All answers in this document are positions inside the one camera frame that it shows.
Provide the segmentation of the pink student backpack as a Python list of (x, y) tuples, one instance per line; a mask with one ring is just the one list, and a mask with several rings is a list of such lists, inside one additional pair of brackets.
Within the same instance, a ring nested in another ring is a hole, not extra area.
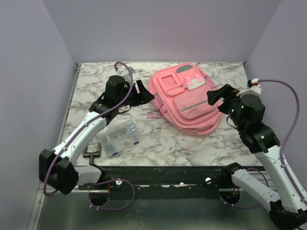
[(208, 104), (207, 92), (215, 89), (212, 79), (192, 63), (162, 69), (149, 80), (149, 92), (154, 95), (151, 103), (157, 112), (147, 117), (167, 120), (184, 135), (206, 136), (222, 119), (220, 104)]

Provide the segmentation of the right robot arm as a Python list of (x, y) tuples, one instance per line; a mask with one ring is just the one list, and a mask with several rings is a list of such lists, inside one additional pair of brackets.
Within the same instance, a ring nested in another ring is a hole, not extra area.
[(208, 91), (207, 99), (209, 105), (223, 99), (218, 110), (231, 118), (240, 139), (262, 164), (274, 188), (261, 183), (238, 163), (222, 169), (221, 183), (227, 188), (235, 185), (246, 191), (268, 211), (278, 229), (294, 230), (307, 222), (307, 192), (287, 163), (274, 131), (262, 122), (265, 106), (260, 92), (258, 83), (241, 92), (226, 84)]

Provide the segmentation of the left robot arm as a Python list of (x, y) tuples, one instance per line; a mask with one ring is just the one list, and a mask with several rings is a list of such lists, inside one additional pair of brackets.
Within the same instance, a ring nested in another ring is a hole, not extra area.
[(65, 195), (82, 184), (102, 189), (106, 185), (102, 171), (93, 165), (76, 168), (79, 156), (93, 138), (119, 114), (120, 107), (139, 106), (153, 99), (154, 96), (141, 80), (133, 83), (119, 75), (109, 77), (105, 91), (92, 103), (79, 126), (53, 150), (44, 149), (39, 154), (39, 180), (43, 182), (45, 195), (52, 194), (47, 192), (47, 186)]

